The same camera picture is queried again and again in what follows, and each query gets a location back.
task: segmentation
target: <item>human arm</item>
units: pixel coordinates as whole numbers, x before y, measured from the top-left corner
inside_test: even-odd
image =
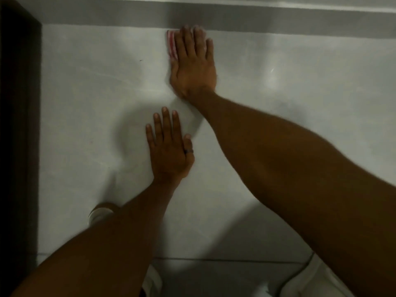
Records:
[[[213,42],[175,35],[171,84],[212,126],[252,194],[290,224],[359,296],[396,282],[396,188],[352,163],[317,134],[218,96]]]
[[[174,190],[194,163],[179,117],[163,108],[154,115],[156,139],[146,127],[154,174],[152,184],[110,218],[60,247],[12,294],[35,296],[138,296],[151,262],[159,227]]]

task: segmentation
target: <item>white shoe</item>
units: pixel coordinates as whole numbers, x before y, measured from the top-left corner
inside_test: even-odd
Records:
[[[109,215],[113,214],[120,208],[113,204],[113,203],[101,203],[91,211],[90,215],[88,216],[88,226],[92,226],[95,223],[105,219]],[[162,279],[157,270],[150,265],[147,269],[147,273],[145,279],[143,280],[142,284],[142,292],[139,296],[146,296],[146,297],[158,297],[161,293],[162,289]]]
[[[314,254],[308,266],[280,291],[280,297],[354,297],[346,285]]]

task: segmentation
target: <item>floor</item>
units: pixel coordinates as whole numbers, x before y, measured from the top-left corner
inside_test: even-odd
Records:
[[[220,95],[309,128],[396,183],[396,40],[208,35]],[[274,293],[309,259],[172,93],[164,29],[45,25],[42,44],[39,262],[86,228],[97,203],[122,205],[151,182],[144,125],[161,106],[179,111],[196,156],[153,262],[165,295],[259,296],[267,284]]]

